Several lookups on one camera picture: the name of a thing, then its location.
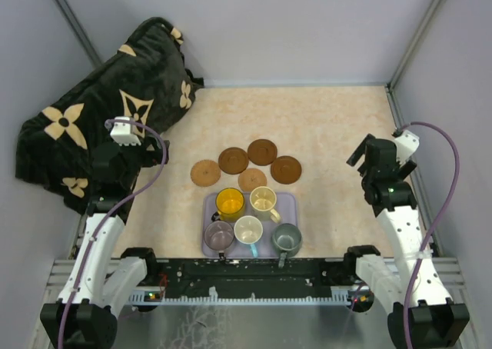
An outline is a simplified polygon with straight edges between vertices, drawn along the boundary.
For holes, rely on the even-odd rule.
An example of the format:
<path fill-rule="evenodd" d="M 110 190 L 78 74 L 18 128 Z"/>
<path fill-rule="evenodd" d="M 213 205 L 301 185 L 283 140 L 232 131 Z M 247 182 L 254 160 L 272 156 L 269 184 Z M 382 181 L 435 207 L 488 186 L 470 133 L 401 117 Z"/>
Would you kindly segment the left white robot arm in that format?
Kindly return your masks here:
<path fill-rule="evenodd" d="M 87 207 L 85 234 L 70 276 L 56 302 L 44 304 L 40 321 L 55 348 L 110 348 L 118 317 L 133 290 L 160 275 L 151 248 L 130 248 L 114 272 L 109 262 L 122 233 L 142 168 L 163 168 L 168 141 L 147 135 L 133 145 L 99 145 L 92 156 L 94 185 Z"/>

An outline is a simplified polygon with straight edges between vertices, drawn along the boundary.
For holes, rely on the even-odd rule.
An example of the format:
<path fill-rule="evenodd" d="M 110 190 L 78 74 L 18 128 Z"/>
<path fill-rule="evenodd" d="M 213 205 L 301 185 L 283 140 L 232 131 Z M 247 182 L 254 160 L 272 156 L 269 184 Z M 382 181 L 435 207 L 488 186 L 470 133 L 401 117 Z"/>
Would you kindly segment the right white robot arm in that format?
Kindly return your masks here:
<path fill-rule="evenodd" d="M 374 293 L 396 348 L 452 347 L 470 314 L 438 276 L 417 199 L 405 180 L 417 167 L 410 157 L 418 146 L 419 138 L 408 130 L 392 140 L 367 135 L 347 160 L 361 175 L 364 199 L 391 243 L 397 272 L 371 245 L 348 248 L 343 272 L 349 282 L 364 282 Z"/>

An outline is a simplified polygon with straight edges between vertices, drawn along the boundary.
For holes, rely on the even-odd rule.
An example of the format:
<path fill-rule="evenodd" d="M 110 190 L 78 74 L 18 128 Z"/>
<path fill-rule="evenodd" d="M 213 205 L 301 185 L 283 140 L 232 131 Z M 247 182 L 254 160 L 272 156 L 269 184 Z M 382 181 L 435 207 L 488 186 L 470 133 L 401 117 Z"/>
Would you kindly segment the light cork coaster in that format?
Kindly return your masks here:
<path fill-rule="evenodd" d="M 238 177 L 238 185 L 242 191 L 253 191 L 260 186 L 266 186 L 267 177 L 257 168 L 247 168 Z"/>
<path fill-rule="evenodd" d="M 191 168 L 191 180 L 199 187 L 216 184 L 221 177 L 221 169 L 216 161 L 201 160 Z"/>

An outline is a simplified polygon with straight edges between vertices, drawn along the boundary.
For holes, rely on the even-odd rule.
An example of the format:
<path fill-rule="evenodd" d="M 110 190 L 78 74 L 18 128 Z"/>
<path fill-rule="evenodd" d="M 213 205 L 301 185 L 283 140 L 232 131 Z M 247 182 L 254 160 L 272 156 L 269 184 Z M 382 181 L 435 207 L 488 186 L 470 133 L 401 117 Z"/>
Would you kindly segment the cream yellow mug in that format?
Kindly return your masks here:
<path fill-rule="evenodd" d="M 250 193 L 250 204 L 254 215 L 261 221 L 273 221 L 276 224 L 281 223 L 281 216 L 276 210 L 277 195 L 267 186 L 255 188 Z"/>

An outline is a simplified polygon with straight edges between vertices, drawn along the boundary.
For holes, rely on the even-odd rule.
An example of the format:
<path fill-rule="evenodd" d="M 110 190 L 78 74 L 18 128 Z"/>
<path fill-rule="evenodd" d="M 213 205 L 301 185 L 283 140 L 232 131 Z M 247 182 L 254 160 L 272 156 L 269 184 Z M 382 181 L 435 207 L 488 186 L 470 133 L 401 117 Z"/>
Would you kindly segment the dark brown coaster top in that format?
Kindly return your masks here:
<path fill-rule="evenodd" d="M 276 144 L 267 139 L 257 139 L 248 146 L 249 160 L 255 165 L 270 165 L 278 156 Z"/>

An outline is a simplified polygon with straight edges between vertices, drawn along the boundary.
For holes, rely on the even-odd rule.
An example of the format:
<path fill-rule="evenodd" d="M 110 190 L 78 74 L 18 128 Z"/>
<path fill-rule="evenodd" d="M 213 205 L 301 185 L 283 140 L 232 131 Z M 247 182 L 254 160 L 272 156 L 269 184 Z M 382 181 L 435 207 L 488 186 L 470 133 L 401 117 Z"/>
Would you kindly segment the dark brown coaster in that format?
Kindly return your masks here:
<path fill-rule="evenodd" d="M 255 165 L 270 165 L 278 156 L 276 144 L 267 139 L 257 139 L 248 146 L 249 160 Z"/>
<path fill-rule="evenodd" d="M 271 176 L 280 184 L 293 184 L 302 174 L 299 160 L 291 156 L 277 157 L 271 164 Z"/>
<path fill-rule="evenodd" d="M 238 175 L 249 165 L 248 154 L 242 148 L 226 148 L 218 157 L 218 165 L 226 174 Z"/>

